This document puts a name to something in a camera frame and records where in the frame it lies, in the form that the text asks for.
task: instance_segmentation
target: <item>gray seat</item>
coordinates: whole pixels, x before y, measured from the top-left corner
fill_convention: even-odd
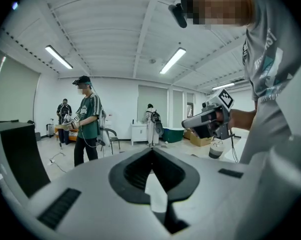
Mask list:
[[[109,128],[105,128],[105,131],[107,132],[107,135],[109,137],[110,146],[111,146],[111,154],[114,155],[114,153],[113,153],[113,142],[118,142],[119,152],[121,152],[121,144],[120,144],[119,138],[117,137],[116,131],[114,131],[112,129],[109,129]]]

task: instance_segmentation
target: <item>green jersey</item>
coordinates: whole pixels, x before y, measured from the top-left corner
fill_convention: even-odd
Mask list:
[[[100,98],[95,93],[92,93],[89,97],[82,99],[76,114],[78,115],[79,120],[82,121],[92,116],[99,116],[101,109],[102,105]],[[100,128],[97,120],[79,127],[79,138],[94,139],[97,138],[98,135],[100,135]]]

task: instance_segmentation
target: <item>ceiling light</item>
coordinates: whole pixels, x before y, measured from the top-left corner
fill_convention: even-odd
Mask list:
[[[175,54],[169,59],[164,68],[160,71],[161,74],[165,74],[170,68],[186,53],[183,48],[178,48]]]
[[[212,90],[215,91],[215,90],[218,90],[220,88],[231,87],[231,86],[234,86],[234,85],[235,84],[233,82],[231,82],[231,83],[228,83],[228,84],[224,84],[224,85],[221,85],[221,86],[214,87],[214,88],[212,88]]]
[[[17,6],[19,6],[19,4],[17,2],[13,2],[12,9],[16,10]]]
[[[45,49],[66,68],[68,68],[69,70],[73,69],[73,66],[69,64],[61,55],[59,55],[59,53],[51,45],[47,45]]]

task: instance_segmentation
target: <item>gray floor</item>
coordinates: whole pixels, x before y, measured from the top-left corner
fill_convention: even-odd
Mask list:
[[[61,175],[65,174],[74,168],[74,148],[75,142],[71,142],[68,145],[62,144],[60,148],[59,142],[55,138],[43,138],[37,142],[39,154],[47,175],[51,181],[57,179]],[[231,149],[230,141],[224,142],[224,152],[220,157],[220,160],[224,160],[224,154]],[[101,151],[101,147],[97,147],[98,159],[103,159],[103,157],[108,156],[120,156],[121,152],[132,151],[134,149],[140,149],[141,147],[147,148],[146,142],[135,142],[134,146],[131,145],[130,141],[121,141],[120,150],[118,143],[113,143],[113,153],[111,147],[104,147]],[[198,147],[193,145],[188,139],[183,139],[182,141],[176,143],[165,144],[159,141],[157,147],[170,155],[176,153],[183,153],[187,155],[195,155],[198,159],[211,159],[209,157],[210,145]],[[84,150],[84,162],[89,162],[87,158],[86,151]],[[19,203],[13,193],[10,191],[9,187],[5,183],[5,180],[0,179],[0,189],[3,196],[15,203]],[[154,212],[164,212],[167,207],[167,195],[159,183],[155,174],[151,173],[147,179],[145,192],[150,195],[151,209]]]

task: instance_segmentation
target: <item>black pants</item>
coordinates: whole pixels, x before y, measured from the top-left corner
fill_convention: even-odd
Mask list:
[[[68,145],[70,142],[69,140],[70,132],[68,130],[58,129],[58,137],[61,143]]]
[[[84,148],[86,148],[86,153],[89,161],[99,158],[96,150],[96,138],[89,138],[84,140],[83,138],[77,137],[74,149],[75,167],[84,163]]]

